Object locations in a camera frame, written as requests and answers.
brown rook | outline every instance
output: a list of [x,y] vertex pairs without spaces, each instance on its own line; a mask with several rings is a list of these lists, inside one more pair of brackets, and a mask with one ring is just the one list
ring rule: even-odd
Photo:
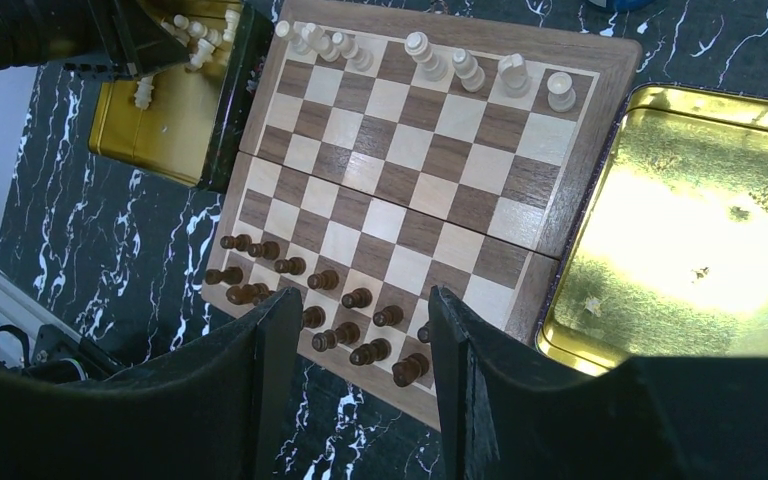
[[422,343],[431,343],[431,322],[419,327],[416,331],[416,338]]
[[322,307],[308,307],[302,312],[302,327],[319,328],[325,323],[325,310]]
[[372,304],[372,292],[366,288],[356,288],[343,295],[341,303],[346,308],[365,308]]
[[376,338],[352,350],[351,355],[349,355],[349,362],[359,367],[371,365],[372,362],[380,362],[388,356],[390,356],[390,342],[383,338]]
[[256,283],[254,285],[234,285],[225,292],[225,297],[234,305],[245,305],[251,303],[254,297],[269,293],[269,287],[263,283]]
[[334,270],[325,270],[307,277],[307,286],[313,290],[333,290],[340,283],[340,275]]
[[398,324],[405,318],[405,312],[402,307],[398,305],[388,305],[381,309],[380,312],[375,312],[372,316],[372,323],[378,327],[391,327]]
[[257,295],[254,296],[254,298],[252,298],[252,305],[254,305],[255,307],[260,305],[261,302],[263,302],[266,299],[268,299],[269,297],[271,297],[273,293],[275,293],[275,292],[272,291],[272,290],[270,290],[270,291],[268,291],[266,293],[258,293]]
[[204,283],[216,285],[219,282],[240,283],[243,281],[243,269],[240,267],[228,267],[225,270],[208,269],[204,272]]
[[431,365],[421,353],[413,353],[393,364],[393,382],[399,387],[407,387],[417,378],[428,373]]
[[307,264],[302,257],[293,257],[290,259],[275,260],[275,271],[278,273],[289,273],[290,275],[301,275],[307,268]]
[[225,250],[231,250],[233,248],[245,252],[248,250],[251,243],[251,237],[245,234],[240,234],[236,237],[233,235],[225,235],[219,239],[219,246]]
[[252,257],[263,257],[266,260],[275,260],[281,254],[281,247],[275,242],[252,243],[248,249]]
[[313,336],[310,345],[317,352],[324,352],[342,343],[349,345],[360,338],[360,328],[352,322],[340,324],[336,330],[325,330]]

black marble table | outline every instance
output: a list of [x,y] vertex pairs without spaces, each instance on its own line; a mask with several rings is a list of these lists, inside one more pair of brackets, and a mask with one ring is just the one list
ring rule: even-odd
[[[254,3],[277,18],[279,2]],[[581,0],[374,3],[631,38],[644,51],[637,84],[768,97],[768,0],[657,0],[619,15]],[[222,197],[91,155],[98,92],[54,67],[39,69],[1,229],[0,268],[78,332],[139,363],[231,320],[199,295]],[[443,473],[438,433],[301,357],[284,435],[278,477]]]

marble surface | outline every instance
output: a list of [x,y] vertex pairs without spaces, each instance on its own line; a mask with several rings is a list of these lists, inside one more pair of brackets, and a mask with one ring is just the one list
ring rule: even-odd
[[[273,19],[280,11],[280,2],[254,3]],[[768,0],[658,0],[619,15],[578,0],[375,3],[631,38],[644,51],[637,84],[768,97]],[[39,69],[0,268],[78,332],[139,363],[230,320],[199,295],[222,198],[89,154],[98,92],[53,67]],[[443,474],[438,433],[306,360],[296,370],[278,477]]]

golden metal tray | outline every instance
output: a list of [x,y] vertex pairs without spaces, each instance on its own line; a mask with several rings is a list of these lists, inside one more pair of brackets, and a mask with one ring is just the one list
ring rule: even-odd
[[102,86],[90,132],[90,151],[187,186],[227,189],[254,99],[258,65],[269,48],[272,24],[235,0],[142,0],[160,22],[175,14],[225,30],[225,10],[241,12],[233,47],[224,43],[197,72],[178,65],[155,75],[148,110],[134,106],[136,81]]
[[561,363],[768,356],[768,100],[637,90],[567,258],[537,338]]

wooden chessboard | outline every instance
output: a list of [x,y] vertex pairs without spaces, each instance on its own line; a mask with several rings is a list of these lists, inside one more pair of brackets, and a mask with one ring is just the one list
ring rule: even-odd
[[[305,329],[299,353],[439,428],[433,371],[394,385],[390,368],[411,353],[431,359],[416,338],[428,319],[432,285],[445,285],[478,314],[530,342],[557,259],[584,189],[640,58],[631,41],[475,19],[322,0],[288,0],[281,15],[342,31],[374,56],[372,68],[344,59],[298,55],[275,39],[240,146],[208,268],[239,266],[246,283],[294,286],[305,307],[321,306],[325,324]],[[429,82],[404,51],[423,31],[447,62],[466,48],[487,74],[475,93],[454,70]],[[496,74],[504,55],[522,53],[531,87],[505,95]],[[573,78],[575,107],[548,105],[546,79]],[[278,274],[272,262],[223,250],[218,238],[248,234],[274,241],[280,258],[302,257],[307,270]],[[310,290],[307,277],[340,276],[334,290]],[[346,309],[340,297],[358,287],[372,305]],[[204,298],[242,315],[227,284],[205,285]],[[399,305],[393,327],[374,312]],[[361,340],[319,353],[317,332],[355,322]],[[352,366],[349,352],[375,338],[393,352]]]

